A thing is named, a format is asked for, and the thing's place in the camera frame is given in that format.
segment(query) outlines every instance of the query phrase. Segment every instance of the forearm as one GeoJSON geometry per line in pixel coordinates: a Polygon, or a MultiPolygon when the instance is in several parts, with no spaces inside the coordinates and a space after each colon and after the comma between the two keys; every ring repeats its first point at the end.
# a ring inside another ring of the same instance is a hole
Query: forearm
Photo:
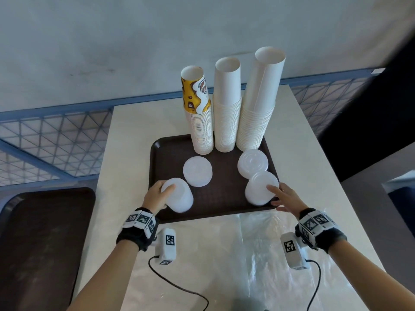
{"type": "Polygon", "coordinates": [[[138,250],[138,246],[132,241],[118,242],[68,311],[120,310],[138,250]]]}
{"type": "Polygon", "coordinates": [[[369,310],[415,310],[415,295],[382,271],[349,242],[341,240],[329,255],[369,310]]]}

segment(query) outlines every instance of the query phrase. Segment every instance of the brown tray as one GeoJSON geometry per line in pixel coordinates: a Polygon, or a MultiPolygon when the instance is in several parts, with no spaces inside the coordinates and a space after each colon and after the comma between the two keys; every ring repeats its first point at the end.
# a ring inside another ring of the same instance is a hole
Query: brown tray
{"type": "Polygon", "coordinates": [[[21,193],[0,212],[0,309],[65,311],[95,203],[89,188],[21,193]]]}
{"type": "MultiPolygon", "coordinates": [[[[259,149],[268,158],[268,171],[278,177],[264,138],[259,149]]],[[[194,197],[193,206],[184,213],[175,213],[169,208],[161,210],[157,215],[160,223],[275,208],[270,203],[264,206],[254,206],[246,200],[245,187],[248,180],[239,174],[237,168],[241,154],[242,151],[235,146],[231,152],[223,153],[215,148],[210,154],[204,155],[203,157],[212,164],[212,180],[204,187],[190,186],[194,197]]],[[[170,136],[155,141],[150,152],[148,187],[158,180],[176,177],[184,179],[183,165],[193,156],[198,156],[198,154],[193,149],[189,134],[170,136]]]]}

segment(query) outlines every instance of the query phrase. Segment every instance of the person's left hand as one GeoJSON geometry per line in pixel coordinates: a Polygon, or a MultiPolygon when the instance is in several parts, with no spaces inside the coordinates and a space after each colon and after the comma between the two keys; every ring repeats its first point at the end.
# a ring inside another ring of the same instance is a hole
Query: person's left hand
{"type": "Polygon", "coordinates": [[[159,180],[154,185],[148,189],[146,195],[144,196],[144,201],[142,207],[150,210],[155,216],[161,209],[164,208],[166,204],[166,198],[173,193],[176,188],[175,184],[168,186],[163,192],[161,187],[166,182],[166,180],[159,180]]]}

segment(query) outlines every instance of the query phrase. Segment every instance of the black wrist strap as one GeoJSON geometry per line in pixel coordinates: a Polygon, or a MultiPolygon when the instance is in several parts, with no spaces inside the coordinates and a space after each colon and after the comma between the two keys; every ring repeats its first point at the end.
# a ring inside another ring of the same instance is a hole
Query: black wrist strap
{"type": "Polygon", "coordinates": [[[334,243],[347,240],[339,226],[325,212],[308,208],[300,212],[299,219],[295,234],[301,236],[312,249],[322,249],[328,253],[334,243]]]}
{"type": "Polygon", "coordinates": [[[144,207],[136,209],[131,215],[128,216],[123,226],[129,226],[123,228],[117,237],[117,243],[121,240],[130,240],[138,245],[140,251],[147,251],[148,247],[153,243],[156,237],[158,219],[156,219],[152,212],[144,207]],[[133,226],[132,223],[139,223],[138,228],[133,226]]]}

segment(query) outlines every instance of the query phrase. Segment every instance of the yellow patterned paper cup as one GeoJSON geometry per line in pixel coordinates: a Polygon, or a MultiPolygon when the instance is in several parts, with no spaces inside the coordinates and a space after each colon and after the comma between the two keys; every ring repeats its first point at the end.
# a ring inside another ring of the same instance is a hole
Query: yellow patterned paper cup
{"type": "Polygon", "coordinates": [[[201,67],[190,65],[181,73],[184,109],[191,114],[202,114],[210,107],[208,86],[201,67]]]}

